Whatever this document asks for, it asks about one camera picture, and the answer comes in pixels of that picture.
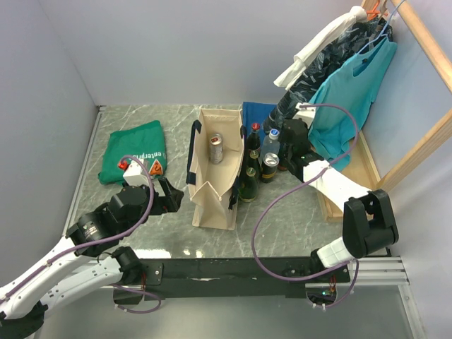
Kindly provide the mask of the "silver top can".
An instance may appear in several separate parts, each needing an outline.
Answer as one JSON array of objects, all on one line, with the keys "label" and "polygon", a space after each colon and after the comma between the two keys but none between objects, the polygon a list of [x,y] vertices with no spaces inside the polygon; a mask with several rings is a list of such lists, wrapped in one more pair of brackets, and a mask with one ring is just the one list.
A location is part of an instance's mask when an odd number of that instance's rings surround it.
[{"label": "silver top can", "polygon": [[263,157],[260,180],[263,183],[272,182],[279,164],[279,157],[275,153],[266,153]]}]

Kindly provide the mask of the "red cap cola bottle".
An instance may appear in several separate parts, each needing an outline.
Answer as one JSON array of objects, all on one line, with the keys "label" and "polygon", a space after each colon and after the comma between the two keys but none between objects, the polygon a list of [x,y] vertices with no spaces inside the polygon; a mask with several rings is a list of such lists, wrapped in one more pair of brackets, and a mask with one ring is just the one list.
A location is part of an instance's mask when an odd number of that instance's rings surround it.
[{"label": "red cap cola bottle", "polygon": [[246,138],[246,149],[251,152],[255,150],[259,155],[261,154],[261,138],[260,138],[261,126],[259,123],[254,122],[251,125],[251,132]]}]

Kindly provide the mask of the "green glass bottle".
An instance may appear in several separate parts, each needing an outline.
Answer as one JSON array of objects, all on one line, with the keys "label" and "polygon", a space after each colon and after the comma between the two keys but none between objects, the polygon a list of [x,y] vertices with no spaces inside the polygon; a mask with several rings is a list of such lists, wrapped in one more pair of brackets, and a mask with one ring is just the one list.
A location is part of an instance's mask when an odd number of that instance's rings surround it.
[{"label": "green glass bottle", "polygon": [[258,183],[256,180],[256,170],[253,167],[246,169],[246,175],[239,188],[239,198],[243,202],[252,202],[258,193]]},{"label": "green glass bottle", "polygon": [[250,168],[254,168],[255,170],[255,178],[259,178],[261,175],[261,165],[258,161],[259,153],[258,150],[250,150],[246,159],[246,166]]},{"label": "green glass bottle", "polygon": [[279,158],[278,169],[282,172],[287,171],[287,160],[283,156]]}]

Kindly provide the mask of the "red top drink can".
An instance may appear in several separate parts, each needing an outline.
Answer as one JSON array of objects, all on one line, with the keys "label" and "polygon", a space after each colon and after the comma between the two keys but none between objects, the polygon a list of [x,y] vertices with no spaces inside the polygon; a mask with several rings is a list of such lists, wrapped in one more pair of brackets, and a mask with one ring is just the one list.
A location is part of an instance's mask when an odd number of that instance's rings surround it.
[{"label": "red top drink can", "polygon": [[209,138],[209,159],[213,164],[219,164],[223,159],[223,139],[218,133]]}]

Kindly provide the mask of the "beige canvas tote bag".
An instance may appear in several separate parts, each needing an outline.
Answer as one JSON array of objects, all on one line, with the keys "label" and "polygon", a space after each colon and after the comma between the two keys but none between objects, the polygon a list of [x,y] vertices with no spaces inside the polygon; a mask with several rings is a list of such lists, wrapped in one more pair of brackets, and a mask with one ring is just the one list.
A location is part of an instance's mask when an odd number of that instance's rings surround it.
[{"label": "beige canvas tote bag", "polygon": [[[223,139],[219,164],[209,159],[209,138],[215,133]],[[189,198],[195,204],[194,227],[235,229],[245,136],[240,109],[200,109],[191,126],[186,167]]]}]

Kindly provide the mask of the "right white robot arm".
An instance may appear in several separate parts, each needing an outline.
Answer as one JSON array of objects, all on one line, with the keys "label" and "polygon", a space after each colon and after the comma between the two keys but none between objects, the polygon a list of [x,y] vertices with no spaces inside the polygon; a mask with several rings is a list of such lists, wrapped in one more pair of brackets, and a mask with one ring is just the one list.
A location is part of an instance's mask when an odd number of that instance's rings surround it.
[{"label": "right white robot arm", "polygon": [[324,160],[308,142],[307,124],[287,119],[280,131],[280,160],[301,182],[322,193],[343,213],[342,235],[311,253],[309,272],[313,279],[327,280],[334,266],[362,258],[399,240],[389,195],[382,189],[362,186]]}]

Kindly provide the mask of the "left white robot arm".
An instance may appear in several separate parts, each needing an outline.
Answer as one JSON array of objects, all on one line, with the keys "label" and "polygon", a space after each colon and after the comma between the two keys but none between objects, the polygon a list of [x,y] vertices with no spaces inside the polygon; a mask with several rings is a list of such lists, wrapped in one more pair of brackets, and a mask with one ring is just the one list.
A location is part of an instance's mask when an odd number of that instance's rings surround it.
[{"label": "left white robot arm", "polygon": [[92,270],[77,268],[99,257],[129,236],[150,215],[175,213],[183,192],[160,178],[164,194],[152,184],[125,185],[110,201],[82,215],[55,247],[35,265],[1,288],[1,337],[27,338],[38,331],[51,310],[104,285],[136,282],[141,263],[133,250],[121,247]]}]

